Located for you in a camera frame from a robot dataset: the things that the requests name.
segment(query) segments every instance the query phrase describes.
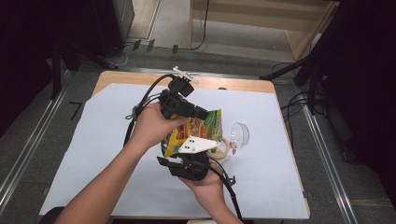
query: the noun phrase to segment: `snack bag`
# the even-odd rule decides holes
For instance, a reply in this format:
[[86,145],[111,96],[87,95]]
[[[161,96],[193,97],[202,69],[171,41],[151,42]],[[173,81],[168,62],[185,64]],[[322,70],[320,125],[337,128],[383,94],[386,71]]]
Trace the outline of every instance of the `snack bag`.
[[178,149],[190,135],[221,142],[221,110],[209,111],[209,115],[206,120],[190,119],[189,122],[174,129],[161,142],[161,151],[163,156],[167,158],[177,154]]

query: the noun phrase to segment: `floor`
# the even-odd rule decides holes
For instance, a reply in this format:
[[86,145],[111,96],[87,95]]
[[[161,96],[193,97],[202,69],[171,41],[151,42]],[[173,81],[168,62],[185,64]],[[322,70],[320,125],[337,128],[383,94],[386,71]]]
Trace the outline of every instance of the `floor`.
[[[136,50],[131,48],[125,50],[129,61],[120,67],[121,71],[138,68],[164,71],[179,65],[186,70],[207,75],[257,78],[259,75],[271,74],[286,65],[279,63],[293,62],[283,31],[219,22],[207,24],[207,37],[201,49],[180,50],[177,54],[173,54],[173,45],[178,44],[183,48],[187,44],[184,33],[187,14],[185,10],[181,10],[187,7],[187,2],[161,1],[151,32],[147,35],[148,38],[139,38],[143,43],[155,39],[155,48],[151,52],[147,52],[146,46]],[[200,21],[195,22],[193,44],[200,43],[202,37],[200,24]],[[122,63],[125,62],[125,55],[120,53],[109,60],[113,63]],[[15,180],[13,194],[6,198],[7,206],[0,207],[0,223],[38,223],[40,219],[37,215],[38,211],[73,137],[73,131],[78,125],[83,103],[90,99],[93,87],[102,71],[104,69],[97,64],[83,60],[78,72],[68,72],[64,76],[66,89],[59,102],[49,100],[51,91],[49,85],[37,95],[35,101],[0,138],[1,193],[4,192],[3,184],[7,180],[7,175],[13,170],[12,167],[15,161],[18,161],[18,157],[24,155],[28,159]],[[294,74],[290,72],[274,80],[280,105],[286,105],[298,92],[293,85],[293,77]],[[45,120],[46,130],[37,130],[37,123],[43,122],[41,118],[43,114],[48,113],[47,109],[51,104],[54,104],[57,110],[52,114],[49,113],[49,119]],[[310,119],[318,123],[324,146],[313,137],[312,127],[308,122]],[[395,209],[387,199],[376,174],[363,164],[352,165],[343,160],[340,143],[325,117],[309,118],[302,109],[290,121],[293,130],[294,156],[306,191],[311,217],[308,220],[255,220],[255,223],[396,223]],[[29,141],[32,133],[38,141],[35,144]],[[321,147],[328,149],[327,155],[320,152]],[[335,173],[341,180],[341,187],[351,203],[355,220],[345,219],[342,213],[343,205],[339,204],[340,201],[336,198],[339,194],[334,190],[331,181],[334,172],[329,171],[324,165],[326,161],[324,156],[330,158],[333,163]]]

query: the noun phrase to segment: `table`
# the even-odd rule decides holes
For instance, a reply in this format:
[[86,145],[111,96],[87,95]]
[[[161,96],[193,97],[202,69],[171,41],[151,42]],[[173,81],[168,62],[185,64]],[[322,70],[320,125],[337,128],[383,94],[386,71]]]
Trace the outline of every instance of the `table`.
[[[124,116],[131,113],[133,105],[140,101],[148,89],[147,85],[159,76],[111,71],[100,76],[93,97],[85,105],[72,143],[64,155],[40,215],[45,215],[53,207],[65,206],[117,155],[122,148],[129,123]],[[303,196],[303,186],[273,84],[260,80],[197,78],[200,88],[195,87],[188,100],[206,109],[212,109],[213,105],[220,106],[224,136],[229,135],[226,132],[231,130],[235,121],[249,127],[250,140],[247,148],[234,156],[228,156],[223,164],[229,175],[236,176],[237,183],[233,190],[242,216],[247,219],[309,218],[309,208]],[[160,85],[167,82],[169,80],[165,79]],[[219,87],[226,88],[227,91],[217,90]],[[163,86],[157,87],[153,93],[162,89]],[[243,107],[247,111],[242,112],[248,116],[241,116],[243,113],[240,108]],[[257,125],[262,125],[263,122],[266,126],[258,130]],[[156,146],[142,158],[112,216],[209,218],[190,190],[171,176],[167,168],[158,164],[156,156],[161,155],[159,146]],[[233,210],[226,190],[225,198]]]
[[[192,20],[204,20],[206,1],[191,0],[189,48]],[[211,0],[208,21],[285,30],[291,52],[300,60],[317,34],[327,27],[336,3],[323,0]]]

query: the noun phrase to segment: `wire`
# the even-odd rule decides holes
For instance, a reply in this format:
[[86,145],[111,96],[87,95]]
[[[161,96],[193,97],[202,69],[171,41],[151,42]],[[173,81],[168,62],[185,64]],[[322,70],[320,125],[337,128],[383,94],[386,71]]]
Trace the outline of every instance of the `wire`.
[[128,129],[127,129],[126,134],[125,134],[124,146],[126,145],[126,143],[128,142],[128,140],[129,140],[129,138],[130,138],[130,136],[131,136],[132,130],[134,129],[134,123],[136,122],[137,117],[139,116],[139,114],[142,112],[142,110],[143,110],[143,109],[145,108],[145,106],[147,105],[147,104],[146,104],[146,99],[148,98],[149,94],[150,94],[151,91],[154,89],[154,87],[157,86],[157,84],[158,84],[160,81],[162,81],[164,78],[166,78],[166,77],[171,77],[171,78],[173,79],[173,78],[175,78],[176,76],[173,75],[173,74],[166,74],[166,75],[163,75],[163,76],[157,78],[157,80],[155,80],[154,83],[152,83],[151,86],[148,88],[148,91],[147,91],[146,94],[143,96],[143,98],[142,98],[142,100],[140,101],[140,103],[139,103],[136,107],[134,107],[134,111],[133,111],[133,114],[132,114],[132,120],[131,120],[131,122],[129,123]]
[[127,50],[129,47],[133,46],[133,45],[134,45],[134,43],[133,43],[132,45],[126,46],[126,47],[123,49],[123,52],[124,52],[124,55],[125,55],[125,61],[124,61],[123,63],[113,63],[113,62],[111,62],[109,59],[104,59],[104,60],[106,60],[108,63],[113,64],[114,66],[123,66],[123,65],[125,65],[126,63],[128,63],[128,59],[129,59],[128,54],[126,53],[126,50]]
[[[283,116],[283,120],[288,122],[288,126],[289,126],[289,135],[290,135],[290,145],[291,145],[291,149],[294,150],[294,137],[293,137],[293,129],[291,127],[291,120],[290,118],[297,114],[298,112],[300,112],[300,110],[303,108],[304,105],[307,105],[308,103],[308,99],[307,98],[303,98],[303,99],[299,99],[296,101],[293,101],[296,97],[302,95],[302,94],[306,94],[309,93],[309,91],[301,91],[299,93],[297,93],[296,95],[294,95],[293,97],[291,97],[291,99],[289,100],[289,103],[287,105],[283,105],[280,107],[281,110],[287,109],[287,114],[285,116]],[[315,95],[324,95],[321,92],[315,92]],[[317,100],[314,99],[314,109],[315,109],[315,105],[324,105],[324,103],[322,102],[322,100]],[[326,110],[324,109],[323,112],[319,112],[318,114],[322,114],[322,115],[326,115]]]
[[206,3],[206,13],[205,13],[205,22],[204,22],[204,38],[202,39],[201,44],[200,44],[198,47],[196,47],[196,48],[193,48],[193,49],[185,49],[185,50],[197,50],[198,48],[200,48],[200,47],[204,44],[205,39],[206,39],[206,22],[207,22],[207,12],[209,11],[209,3],[210,3],[210,0],[207,0],[207,3]]
[[236,194],[233,191],[233,187],[230,185],[230,183],[224,177],[224,175],[222,175],[218,170],[216,170],[215,168],[211,167],[210,165],[206,165],[206,164],[200,163],[198,161],[185,161],[185,162],[189,163],[189,164],[199,165],[199,166],[205,167],[205,168],[211,170],[213,173],[215,173],[216,175],[219,176],[220,180],[223,182],[223,184],[226,187],[226,189],[228,190],[228,192],[230,192],[231,200],[233,201],[233,207],[235,208],[236,215],[238,216],[238,218],[241,221],[243,221],[242,220],[242,215],[241,215],[241,210],[239,209],[238,201],[236,200]]

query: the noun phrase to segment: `gray floor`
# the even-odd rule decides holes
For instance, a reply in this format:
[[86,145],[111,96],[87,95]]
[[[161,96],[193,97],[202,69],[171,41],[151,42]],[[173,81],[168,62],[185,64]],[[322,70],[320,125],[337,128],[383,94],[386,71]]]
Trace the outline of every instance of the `gray floor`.
[[[158,32],[156,43],[159,44],[163,38],[154,27],[153,35],[155,32]],[[176,39],[167,41],[172,45],[177,42]],[[151,52],[146,52],[145,46],[134,51],[129,48],[126,50],[129,60],[120,67],[120,70],[129,71],[136,68],[170,70],[178,65],[182,70],[198,73],[227,74],[230,77],[256,79],[258,76],[270,74],[275,64],[288,61],[288,57],[279,56],[283,54],[282,52],[276,56],[267,52],[260,58],[255,58],[248,55],[235,56],[232,51],[235,52],[234,48],[222,47],[220,52],[180,51],[173,54],[171,49],[154,48]],[[123,63],[125,57],[120,53],[110,60],[114,63]],[[0,223],[38,223],[40,219],[38,211],[45,200],[45,190],[50,187],[83,109],[81,108],[72,119],[77,106],[70,102],[84,103],[90,99],[97,78],[104,71],[91,61],[82,61],[83,65],[78,72],[69,73],[71,79],[64,98],[1,214]],[[280,105],[286,105],[297,93],[296,87],[292,84],[293,76],[293,73],[289,73],[274,80]],[[50,94],[51,86],[48,86],[37,95],[32,104],[0,138],[2,182],[50,103]],[[344,162],[342,149],[334,136],[330,122],[322,116],[317,116],[317,120],[359,223],[396,223],[395,209],[387,201],[388,197],[376,174],[365,165]],[[343,223],[343,216],[303,111],[291,118],[291,125],[294,156],[306,191],[311,217],[308,220],[285,220],[284,223]],[[279,222],[280,220],[256,221],[256,223]]]

